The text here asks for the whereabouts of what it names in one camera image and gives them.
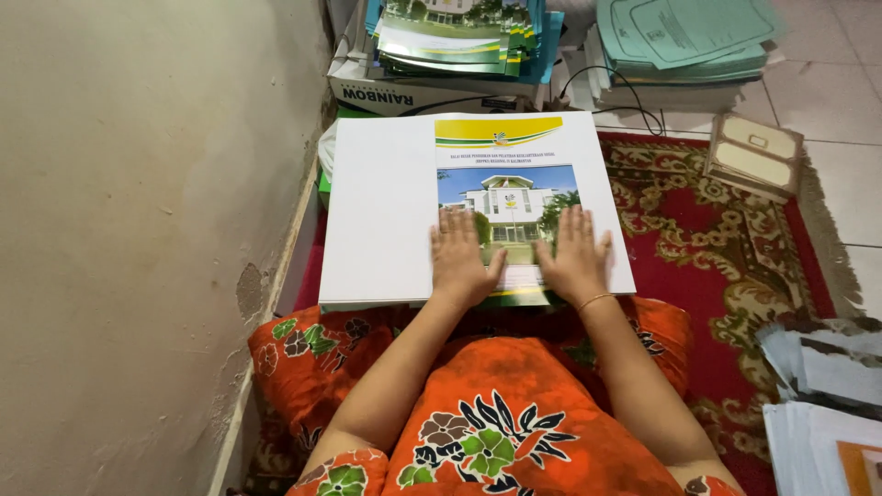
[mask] gold bracelet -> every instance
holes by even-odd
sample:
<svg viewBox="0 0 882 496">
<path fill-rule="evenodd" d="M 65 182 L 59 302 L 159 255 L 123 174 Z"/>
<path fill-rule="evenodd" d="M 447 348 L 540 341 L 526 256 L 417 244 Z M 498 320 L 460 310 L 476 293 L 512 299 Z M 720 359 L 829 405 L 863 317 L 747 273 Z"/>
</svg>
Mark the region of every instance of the gold bracelet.
<svg viewBox="0 0 882 496">
<path fill-rule="evenodd" d="M 603 298 L 603 297 L 614 297 L 614 296 L 615 296 L 615 295 L 612 294 L 612 293 L 603 293 L 602 295 L 597 295 L 596 297 L 593 297 L 593 298 L 589 299 L 588 301 L 586 301 L 585 303 L 579 305 L 579 308 L 576 309 L 576 313 L 581 312 L 583 308 L 585 308 L 586 306 L 588 306 L 588 304 L 590 304 L 590 303 L 593 302 L 594 300 L 597 300 L 597 299 L 600 299 L 600 298 Z"/>
</svg>

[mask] beige wall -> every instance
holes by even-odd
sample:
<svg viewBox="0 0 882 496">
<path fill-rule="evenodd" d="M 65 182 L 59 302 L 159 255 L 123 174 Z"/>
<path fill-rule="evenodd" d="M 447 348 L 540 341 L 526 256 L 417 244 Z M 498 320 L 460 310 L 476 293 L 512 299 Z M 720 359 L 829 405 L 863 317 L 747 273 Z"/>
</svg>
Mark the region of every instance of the beige wall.
<svg viewBox="0 0 882 496">
<path fill-rule="evenodd" d="M 0 3 L 1 493 L 207 490 L 316 138 L 318 5 Z"/>
</svg>

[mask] white tiled floor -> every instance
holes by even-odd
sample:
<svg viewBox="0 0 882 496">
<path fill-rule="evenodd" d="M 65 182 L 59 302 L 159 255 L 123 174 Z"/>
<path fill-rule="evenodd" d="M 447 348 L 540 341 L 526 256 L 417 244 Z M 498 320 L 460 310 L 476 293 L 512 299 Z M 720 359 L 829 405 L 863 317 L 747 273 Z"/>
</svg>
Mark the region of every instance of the white tiled floor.
<svg viewBox="0 0 882 496">
<path fill-rule="evenodd" d="M 748 85 L 736 111 L 801 132 L 826 204 L 863 288 L 882 318 L 882 0 L 772 0 L 788 27 L 788 59 Z M 663 111 L 667 134 L 708 139 L 711 116 Z M 639 132 L 642 118 L 598 116 Z"/>
</svg>

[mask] red patterned rug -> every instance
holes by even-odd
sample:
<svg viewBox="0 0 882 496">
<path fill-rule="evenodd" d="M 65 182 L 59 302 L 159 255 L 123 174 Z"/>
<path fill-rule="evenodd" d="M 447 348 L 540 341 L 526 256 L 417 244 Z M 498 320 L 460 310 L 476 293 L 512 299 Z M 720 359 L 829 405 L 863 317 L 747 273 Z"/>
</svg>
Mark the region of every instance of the red patterned rug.
<svg viewBox="0 0 882 496">
<path fill-rule="evenodd" d="M 833 303 L 795 201 L 785 206 L 701 176 L 706 141 L 600 133 L 638 294 L 685 309 L 695 330 L 692 412 L 751 496 L 774 495 L 762 405 L 777 400 L 753 334 L 775 320 L 833 317 Z M 318 300 L 324 225 L 297 308 Z M 283 494 L 305 460 L 284 422 L 265 413 L 245 480 Z"/>
</svg>

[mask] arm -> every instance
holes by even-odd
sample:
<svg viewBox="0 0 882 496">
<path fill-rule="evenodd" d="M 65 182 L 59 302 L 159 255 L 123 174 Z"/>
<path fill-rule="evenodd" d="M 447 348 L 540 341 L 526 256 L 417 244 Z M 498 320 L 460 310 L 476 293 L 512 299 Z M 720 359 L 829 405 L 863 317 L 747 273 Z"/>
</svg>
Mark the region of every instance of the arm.
<svg viewBox="0 0 882 496">
<path fill-rule="evenodd" d="M 681 486 L 707 475 L 741 490 L 704 429 L 634 334 L 616 299 L 601 297 L 579 307 L 608 292 L 610 246 L 609 232 L 594 246 L 591 214 L 573 207 L 560 215 L 557 257 L 543 243 L 536 252 L 546 283 L 579 308 L 616 420 L 668 467 Z"/>
<path fill-rule="evenodd" d="M 389 454 L 453 328 L 468 308 L 479 304 L 498 284 L 505 251 L 497 252 L 490 268 L 484 268 L 471 214 L 443 209 L 439 226 L 431 233 L 429 301 L 349 392 L 303 474 L 354 449 L 374 447 Z"/>
</svg>

